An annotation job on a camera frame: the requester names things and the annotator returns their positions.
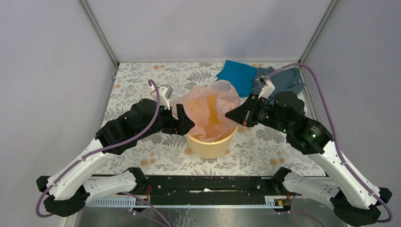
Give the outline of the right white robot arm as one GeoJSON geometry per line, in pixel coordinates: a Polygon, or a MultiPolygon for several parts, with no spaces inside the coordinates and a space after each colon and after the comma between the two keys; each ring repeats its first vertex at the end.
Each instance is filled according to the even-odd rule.
{"type": "Polygon", "coordinates": [[[317,163],[328,174],[331,183],[310,180],[288,168],[280,168],[272,177],[274,193],[298,193],[332,209],[335,215],[354,227],[380,222],[379,206],[385,206],[392,193],[367,180],[337,150],[335,138],[318,121],[306,117],[305,104],[290,91],[280,92],[274,103],[250,95],[226,118],[245,127],[262,124],[286,134],[286,141],[317,163]]]}

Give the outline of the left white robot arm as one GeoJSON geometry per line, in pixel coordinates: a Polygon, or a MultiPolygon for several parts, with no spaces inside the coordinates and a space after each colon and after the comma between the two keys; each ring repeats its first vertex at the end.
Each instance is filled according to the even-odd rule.
{"type": "Polygon", "coordinates": [[[135,147],[139,140],[159,132],[187,134],[195,126],[194,122],[186,115],[182,104],[177,104],[175,110],[177,117],[171,109],[145,98],[118,118],[108,121],[66,168],[36,180],[42,193],[37,207],[44,206],[45,217],[68,217],[91,201],[108,195],[145,192],[148,181],[138,167],[130,167],[122,174],[101,180],[93,180],[91,176],[108,161],[135,147]]]}

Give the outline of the pink plastic trash bag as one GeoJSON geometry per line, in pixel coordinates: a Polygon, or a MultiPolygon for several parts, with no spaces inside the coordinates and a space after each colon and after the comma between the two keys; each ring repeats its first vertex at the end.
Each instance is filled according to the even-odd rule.
{"type": "Polygon", "coordinates": [[[241,104],[236,89],[226,80],[196,86],[184,96],[172,99],[170,105],[175,117],[178,116],[175,109],[177,104],[183,105],[186,115],[195,124],[186,137],[217,141],[229,136],[238,126],[238,123],[225,117],[226,113],[241,104]]]}

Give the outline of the yellow plastic trash bin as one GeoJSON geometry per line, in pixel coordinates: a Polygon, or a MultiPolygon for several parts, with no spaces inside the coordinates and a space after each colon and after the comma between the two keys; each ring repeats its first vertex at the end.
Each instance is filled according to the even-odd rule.
{"type": "Polygon", "coordinates": [[[237,131],[235,124],[218,112],[219,94],[211,94],[191,99],[185,107],[190,112],[195,127],[186,135],[192,152],[205,159],[222,156],[237,131]]]}

